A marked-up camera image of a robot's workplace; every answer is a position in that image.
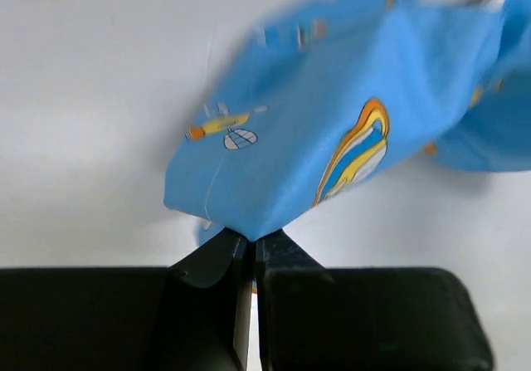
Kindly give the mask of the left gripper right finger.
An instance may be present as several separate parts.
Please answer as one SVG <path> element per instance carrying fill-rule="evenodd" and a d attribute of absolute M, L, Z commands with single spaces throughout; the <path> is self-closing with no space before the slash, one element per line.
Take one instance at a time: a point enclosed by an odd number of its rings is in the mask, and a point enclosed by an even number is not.
<path fill-rule="evenodd" d="M 255 243 L 259 347 L 264 370 L 343 370 L 333 301 L 344 269 L 325 267 L 283 230 Z"/>

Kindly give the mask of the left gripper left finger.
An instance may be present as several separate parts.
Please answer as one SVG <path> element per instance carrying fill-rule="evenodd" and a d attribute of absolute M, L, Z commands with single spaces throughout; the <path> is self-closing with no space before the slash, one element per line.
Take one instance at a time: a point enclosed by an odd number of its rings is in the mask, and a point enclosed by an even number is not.
<path fill-rule="evenodd" d="M 149 345 L 151 370 L 244 370 L 251 244 L 225 229 L 169 267 Z"/>

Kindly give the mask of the blue space-print cloth placemat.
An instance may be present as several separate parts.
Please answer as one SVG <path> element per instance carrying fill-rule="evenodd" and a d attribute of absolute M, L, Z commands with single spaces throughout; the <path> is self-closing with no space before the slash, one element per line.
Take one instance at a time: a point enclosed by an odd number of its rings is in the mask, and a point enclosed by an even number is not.
<path fill-rule="evenodd" d="M 530 168 L 530 0 L 307 0 L 252 34 L 164 205 L 251 240 L 412 155 Z"/>

